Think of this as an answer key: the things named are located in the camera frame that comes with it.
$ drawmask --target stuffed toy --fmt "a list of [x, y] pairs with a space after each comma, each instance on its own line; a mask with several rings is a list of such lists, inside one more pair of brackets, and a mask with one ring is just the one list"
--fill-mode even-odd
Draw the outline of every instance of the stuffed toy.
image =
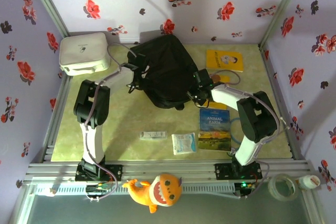
[[155, 178], [152, 184], [141, 181], [142, 187], [137, 187], [133, 179], [122, 187], [127, 188], [132, 199], [142, 205], [149, 206], [149, 212], [155, 213], [157, 206], [169, 207], [174, 205], [182, 193], [182, 178], [171, 174], [161, 174]]

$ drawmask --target book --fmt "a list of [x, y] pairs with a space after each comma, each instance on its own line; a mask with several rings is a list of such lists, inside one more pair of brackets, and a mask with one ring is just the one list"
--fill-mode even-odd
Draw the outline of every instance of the book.
[[240, 52], [207, 50], [206, 68], [243, 72], [243, 56]]
[[[230, 82], [230, 77], [229, 76], [221, 76], [220, 77], [220, 82]], [[212, 109], [219, 109], [219, 110], [226, 110], [227, 106], [225, 104], [219, 103], [219, 102], [209, 102], [209, 108]]]
[[228, 110], [200, 109], [198, 148], [231, 151], [230, 112]]

